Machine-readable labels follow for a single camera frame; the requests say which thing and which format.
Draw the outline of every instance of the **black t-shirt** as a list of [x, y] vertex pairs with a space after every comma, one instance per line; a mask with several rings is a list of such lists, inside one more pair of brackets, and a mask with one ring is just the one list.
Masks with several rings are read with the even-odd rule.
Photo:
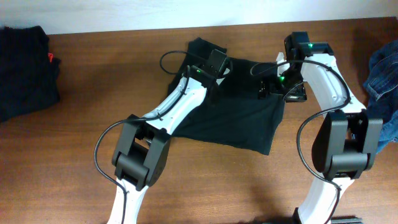
[[49, 38], [39, 26], [0, 30], [0, 122], [48, 108], [60, 101], [57, 58], [49, 59]]
[[[213, 49], [226, 52], [201, 38], [191, 41], [188, 52], [207, 59]], [[233, 71], [219, 86], [219, 100], [215, 105], [202, 103], [188, 114], [174, 131], [173, 136], [199, 141], [215, 142], [268, 155], [276, 128], [282, 121], [284, 101], [282, 96], [268, 95], [258, 99], [260, 78], [250, 75], [257, 62], [231, 59]], [[199, 61], [187, 55], [180, 69]], [[266, 69], [275, 65], [262, 65]], [[169, 85], [168, 94], [178, 85], [176, 76]]]

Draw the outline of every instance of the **white wall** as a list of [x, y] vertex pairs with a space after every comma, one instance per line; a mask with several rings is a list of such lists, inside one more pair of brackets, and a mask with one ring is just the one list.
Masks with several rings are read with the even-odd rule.
[[0, 26], [48, 34], [398, 16], [398, 0], [0, 0]]

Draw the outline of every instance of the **black bracket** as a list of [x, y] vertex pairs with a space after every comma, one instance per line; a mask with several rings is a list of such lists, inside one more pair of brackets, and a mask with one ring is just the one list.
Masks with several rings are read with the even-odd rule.
[[[326, 42], [310, 42], [307, 32], [292, 32], [285, 38], [286, 59], [289, 60], [304, 60], [305, 57], [310, 57], [314, 54], [329, 54], [334, 55], [333, 50]], [[296, 83], [303, 81], [301, 76], [301, 68], [303, 63], [291, 63], [288, 70], [283, 74], [284, 86], [289, 88]]]
[[[328, 113], [312, 146], [312, 161], [327, 180], [357, 179], [374, 164], [383, 121], [366, 110]], [[353, 138], [347, 139], [347, 132]]]
[[[132, 114], [129, 118], [138, 117]], [[151, 142], [149, 149], [135, 142], [144, 138]], [[112, 157], [115, 175], [134, 184], [138, 191], [154, 185], [166, 165], [170, 138], [165, 129], [147, 123], [125, 123]]]
[[219, 91], [216, 80], [227, 76], [224, 75], [224, 72], [228, 65], [230, 67], [230, 72], [228, 74], [230, 74], [232, 72], [232, 62], [230, 58], [223, 52], [214, 49], [211, 51], [209, 59], [205, 64], [191, 66], [191, 77], [200, 82], [203, 87], [207, 88], [205, 102], [208, 105], [215, 105], [218, 102]]
[[260, 82], [258, 98], [264, 99], [268, 94], [280, 95], [285, 98], [286, 103], [301, 103], [307, 100], [304, 84], [290, 90], [282, 86], [280, 78], [276, 75], [264, 77]]
[[[330, 220], [331, 222], [331, 224], [364, 224], [363, 222], [362, 222], [362, 218], [357, 218], [357, 217], [355, 217], [355, 216], [352, 216], [352, 217], [336, 217], [336, 218], [332, 218], [331, 220]], [[303, 224], [301, 221], [300, 221], [300, 216], [299, 216], [299, 208], [296, 208], [295, 210], [294, 210], [294, 213], [293, 213], [293, 219], [292, 219], [292, 221], [291, 222], [286, 222], [286, 223], [278, 223], [278, 224]]]

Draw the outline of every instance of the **denim fabric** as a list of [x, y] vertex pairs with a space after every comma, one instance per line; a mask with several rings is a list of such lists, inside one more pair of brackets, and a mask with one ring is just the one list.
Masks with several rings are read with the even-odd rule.
[[369, 60], [369, 78], [363, 84], [370, 95], [369, 114], [383, 118], [377, 153], [398, 141], [398, 40], [374, 52]]

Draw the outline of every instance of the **red tag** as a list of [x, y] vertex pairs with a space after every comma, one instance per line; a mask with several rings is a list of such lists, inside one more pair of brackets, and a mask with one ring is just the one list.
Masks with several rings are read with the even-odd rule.
[[53, 54], [51, 54], [51, 53], [49, 53], [49, 60], [50, 60], [50, 63], [52, 62], [52, 58], [54, 57], [54, 55]]

